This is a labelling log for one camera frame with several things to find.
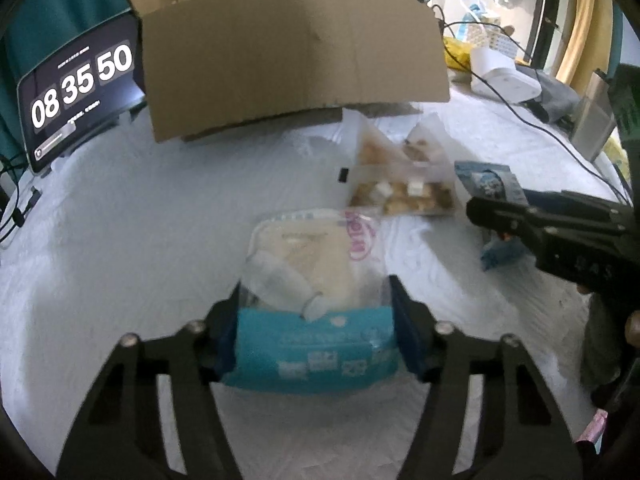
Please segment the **dark blue snack packet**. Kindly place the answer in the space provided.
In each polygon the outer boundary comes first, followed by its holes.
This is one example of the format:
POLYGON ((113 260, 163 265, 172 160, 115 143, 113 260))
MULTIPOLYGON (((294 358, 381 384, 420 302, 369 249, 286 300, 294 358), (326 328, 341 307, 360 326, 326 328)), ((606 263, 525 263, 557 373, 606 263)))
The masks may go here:
POLYGON ((497 269, 521 259, 528 253, 522 241, 512 233, 503 232, 498 212, 509 205, 528 206, 525 192, 508 165, 476 160, 457 160, 454 172, 471 200, 465 206, 470 221, 483 230, 480 266, 484 271, 497 269))

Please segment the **grey cloth pouch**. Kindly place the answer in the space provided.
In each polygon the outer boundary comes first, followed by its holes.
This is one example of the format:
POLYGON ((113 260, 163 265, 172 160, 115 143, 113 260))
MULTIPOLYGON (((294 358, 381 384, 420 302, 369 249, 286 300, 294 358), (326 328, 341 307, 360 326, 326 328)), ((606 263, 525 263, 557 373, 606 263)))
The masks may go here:
POLYGON ((516 69, 540 84, 541 94, 524 105, 544 124, 555 124, 564 117, 570 117, 580 103, 579 94, 564 82, 544 73, 542 70, 518 65, 516 69))

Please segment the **clear bag of pastries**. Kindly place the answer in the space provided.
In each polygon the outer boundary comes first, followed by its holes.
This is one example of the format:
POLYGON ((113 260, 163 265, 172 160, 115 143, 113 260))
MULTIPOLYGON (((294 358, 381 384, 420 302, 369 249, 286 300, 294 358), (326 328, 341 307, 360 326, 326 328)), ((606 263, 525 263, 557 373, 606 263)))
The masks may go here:
POLYGON ((442 145, 447 133, 438 114, 426 114, 404 140, 394 142, 369 118, 345 108, 341 134, 352 162, 338 180, 348 188, 350 208, 371 208, 386 217, 456 211, 454 165, 442 145))

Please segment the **yellow curtain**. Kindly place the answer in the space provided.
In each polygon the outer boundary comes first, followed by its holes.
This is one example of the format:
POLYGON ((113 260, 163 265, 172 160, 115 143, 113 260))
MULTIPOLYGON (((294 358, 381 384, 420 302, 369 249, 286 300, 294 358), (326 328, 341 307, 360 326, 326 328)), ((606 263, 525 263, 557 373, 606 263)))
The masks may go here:
POLYGON ((608 71, 614 32, 614 0, 575 0, 575 17, 555 78, 585 94, 596 70, 608 71))

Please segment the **white power adapter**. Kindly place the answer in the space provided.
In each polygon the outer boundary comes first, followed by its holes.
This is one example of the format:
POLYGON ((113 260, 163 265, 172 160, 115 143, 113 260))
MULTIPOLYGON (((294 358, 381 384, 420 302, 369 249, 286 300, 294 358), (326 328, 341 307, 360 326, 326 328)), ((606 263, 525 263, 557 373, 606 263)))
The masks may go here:
POLYGON ((513 58, 488 47, 474 47, 470 52, 471 90, 479 96, 510 104, 539 98, 541 84, 536 77, 516 69, 513 58))

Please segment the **yellow plastic bag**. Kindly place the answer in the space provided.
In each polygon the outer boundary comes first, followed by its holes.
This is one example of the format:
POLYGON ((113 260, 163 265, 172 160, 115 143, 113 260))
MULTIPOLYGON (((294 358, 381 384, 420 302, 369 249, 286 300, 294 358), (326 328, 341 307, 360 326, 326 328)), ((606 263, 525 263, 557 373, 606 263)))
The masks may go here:
POLYGON ((445 61, 450 70, 471 70, 470 54, 472 46, 454 37, 443 36, 442 44, 445 50, 445 61))

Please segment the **tablet showing clock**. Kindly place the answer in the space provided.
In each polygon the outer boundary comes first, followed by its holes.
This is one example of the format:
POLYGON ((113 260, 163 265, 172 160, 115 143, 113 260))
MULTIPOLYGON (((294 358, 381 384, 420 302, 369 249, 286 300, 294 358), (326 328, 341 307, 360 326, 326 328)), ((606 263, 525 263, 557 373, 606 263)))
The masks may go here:
POLYGON ((144 102, 136 81, 140 22, 119 13, 49 55, 17 84, 30 170, 58 157, 144 102))

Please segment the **brown cardboard box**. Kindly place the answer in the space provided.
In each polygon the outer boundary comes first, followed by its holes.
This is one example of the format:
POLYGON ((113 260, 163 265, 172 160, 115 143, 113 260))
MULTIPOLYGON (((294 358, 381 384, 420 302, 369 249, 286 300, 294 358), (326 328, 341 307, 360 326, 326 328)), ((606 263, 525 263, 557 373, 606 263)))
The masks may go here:
POLYGON ((157 142, 349 105, 445 102, 425 0, 128 0, 157 142))

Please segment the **teal curtain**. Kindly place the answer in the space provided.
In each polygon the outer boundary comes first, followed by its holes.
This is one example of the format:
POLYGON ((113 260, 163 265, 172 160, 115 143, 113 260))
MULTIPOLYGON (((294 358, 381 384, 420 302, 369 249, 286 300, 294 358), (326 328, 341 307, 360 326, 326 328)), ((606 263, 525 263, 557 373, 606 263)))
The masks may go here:
POLYGON ((17 84, 51 53, 126 12, 128 0, 23 0, 1 38, 1 156, 27 162, 17 84))

